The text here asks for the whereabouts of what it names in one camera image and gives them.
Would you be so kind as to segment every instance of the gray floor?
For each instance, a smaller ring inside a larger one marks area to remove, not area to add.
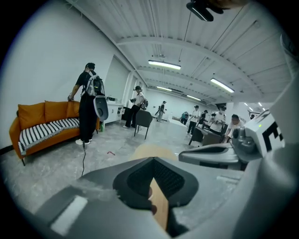
[[[84,174],[128,161],[141,144],[157,144],[170,149],[176,155],[181,151],[197,147],[190,137],[183,135],[174,139],[166,135],[168,122],[153,120],[147,139],[146,128],[134,137],[134,129],[123,129],[124,122],[106,125],[104,132],[94,134],[93,141],[86,146]],[[1,156],[1,173],[12,197],[32,213],[52,195],[78,179],[82,173],[84,151],[74,140],[59,143],[26,157],[24,167],[15,151]]]

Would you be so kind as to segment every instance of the ceiling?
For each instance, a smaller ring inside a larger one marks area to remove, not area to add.
[[[148,87],[207,104],[273,102],[290,82],[279,27],[256,3],[201,21],[189,0],[68,0],[131,62]],[[181,65],[153,67],[148,60]],[[229,93],[214,77],[235,90]]]

